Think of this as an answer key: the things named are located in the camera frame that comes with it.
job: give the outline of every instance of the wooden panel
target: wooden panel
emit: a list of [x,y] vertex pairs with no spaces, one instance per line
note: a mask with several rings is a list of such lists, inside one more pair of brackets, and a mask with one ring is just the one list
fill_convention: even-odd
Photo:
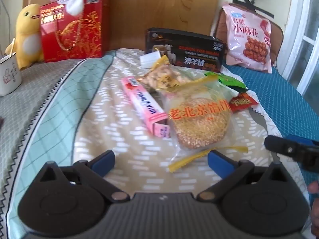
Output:
[[[43,5],[48,0],[31,2]],[[217,5],[218,0],[111,0],[110,49],[144,50],[145,31],[151,27],[209,35]]]

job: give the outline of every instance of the red gift box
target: red gift box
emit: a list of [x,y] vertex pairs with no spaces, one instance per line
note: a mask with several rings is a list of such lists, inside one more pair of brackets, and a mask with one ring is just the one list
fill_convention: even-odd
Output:
[[84,11],[72,16],[67,0],[41,6],[41,40],[46,62],[100,58],[109,49],[109,0],[84,0]]

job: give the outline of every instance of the bed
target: bed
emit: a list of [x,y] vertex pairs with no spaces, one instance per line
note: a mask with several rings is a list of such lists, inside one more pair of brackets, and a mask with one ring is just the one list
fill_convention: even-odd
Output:
[[[174,174],[168,172],[173,142],[148,133],[120,84],[124,76],[146,72],[139,64],[142,54],[141,50],[119,49],[101,59],[35,64],[22,72],[23,83],[15,92],[0,98],[4,118],[0,133],[1,238],[19,239],[25,233],[17,206],[47,161],[66,166],[112,149],[115,168],[105,178],[131,196],[136,191],[196,194],[220,180],[205,157]],[[192,71],[196,77],[204,74],[196,69],[183,71]],[[260,102],[233,117],[242,129],[238,140],[248,152],[228,149],[222,153],[268,166],[275,157],[263,146],[268,134],[319,139],[319,118],[276,71],[264,74],[224,65],[222,72],[243,80],[249,94]],[[301,173],[285,157],[280,160],[311,201],[306,184],[316,175]]]

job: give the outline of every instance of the stirring stick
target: stirring stick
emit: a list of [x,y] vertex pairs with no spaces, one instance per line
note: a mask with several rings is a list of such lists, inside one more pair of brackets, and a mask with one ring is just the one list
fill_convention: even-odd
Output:
[[14,43],[16,41],[16,38],[14,37],[12,40],[12,46],[11,46],[11,51],[10,51],[10,57],[12,56],[13,48],[14,48]]

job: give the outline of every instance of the white enamel mug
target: white enamel mug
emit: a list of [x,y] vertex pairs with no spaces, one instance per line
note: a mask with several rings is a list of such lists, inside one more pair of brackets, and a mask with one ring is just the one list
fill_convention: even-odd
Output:
[[0,96],[12,93],[22,82],[16,53],[0,59]]

